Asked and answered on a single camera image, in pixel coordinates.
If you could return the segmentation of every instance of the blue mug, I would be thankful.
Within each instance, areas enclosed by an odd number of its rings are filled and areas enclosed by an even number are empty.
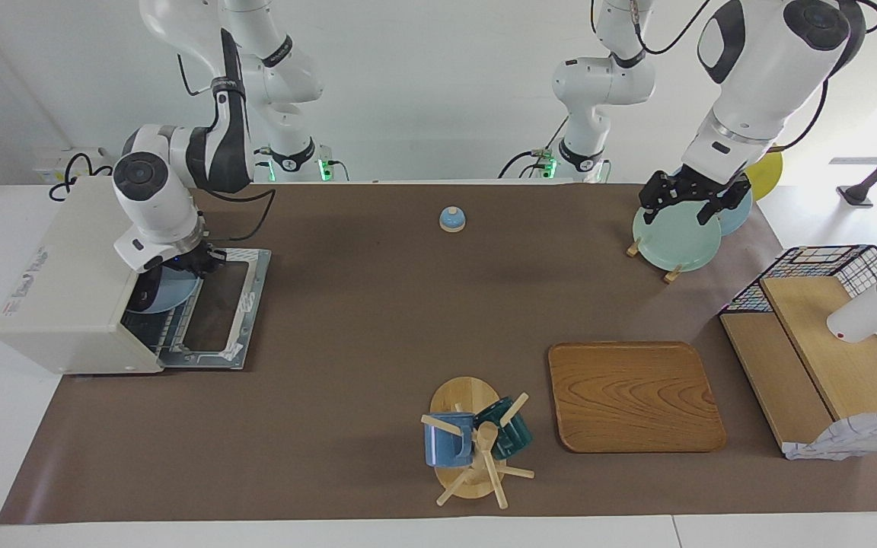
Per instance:
[[[425,425],[425,462],[434,468],[461,468],[473,463],[473,413],[429,413],[462,430],[462,436]]]

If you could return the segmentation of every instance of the brown table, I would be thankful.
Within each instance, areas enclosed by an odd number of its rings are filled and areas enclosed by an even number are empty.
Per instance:
[[[877,454],[783,459],[714,317],[780,252],[759,211],[675,284],[630,260],[633,185],[287,186],[247,247],[274,261],[246,371],[63,378],[0,514],[55,521],[585,516],[877,510]],[[217,234],[258,205],[204,195]],[[439,211],[469,222],[446,234]],[[682,340],[728,433],[714,454],[570,454],[547,348]],[[421,413],[458,375],[529,392],[509,510],[453,499]]]

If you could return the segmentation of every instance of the wooden round base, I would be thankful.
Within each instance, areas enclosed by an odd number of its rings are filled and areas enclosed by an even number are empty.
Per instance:
[[[438,390],[435,390],[435,395],[432,396],[432,405],[429,406],[429,413],[447,413],[454,412],[454,410],[479,413],[492,403],[498,402],[499,399],[497,392],[487,382],[475,377],[456,377],[451,381],[446,381],[445,384],[439,386]],[[480,468],[480,470],[477,470],[472,478],[452,493],[460,499],[482,499],[493,492],[490,475],[483,470],[483,457],[479,454],[473,454],[473,462],[473,468]],[[497,464],[505,465],[505,461],[498,460]],[[459,477],[459,474],[465,470],[465,468],[435,468],[435,476],[438,477],[442,488],[448,489],[452,482]],[[502,482],[504,475],[500,474],[499,476]]]

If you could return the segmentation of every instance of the plate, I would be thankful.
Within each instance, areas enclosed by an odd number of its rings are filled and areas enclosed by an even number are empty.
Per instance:
[[[729,236],[736,232],[749,218],[749,212],[753,211],[753,194],[746,193],[744,199],[737,205],[737,209],[723,209],[719,212],[719,225],[723,236]]]
[[[171,308],[188,301],[188,297],[198,287],[198,277],[191,272],[178,272],[164,267],[161,272],[161,284],[158,285],[158,294],[151,306],[139,314],[161,314]]]
[[[705,225],[697,221],[696,216],[704,204],[706,202],[670,205],[659,212],[651,225],[645,225],[645,209],[638,209],[631,232],[645,260],[669,272],[679,265],[682,266],[680,272],[690,272],[713,260],[723,231],[716,215]]]
[[[783,173],[783,156],[779,152],[771,152],[759,160],[756,164],[746,167],[746,177],[752,187],[753,199],[760,201],[773,188],[777,187],[777,181]]]

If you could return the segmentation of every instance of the black wire basket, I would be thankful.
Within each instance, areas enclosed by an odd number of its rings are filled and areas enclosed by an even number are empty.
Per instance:
[[[877,282],[877,247],[794,247],[787,250],[719,313],[773,312],[760,281],[766,278],[834,276],[856,296]]]

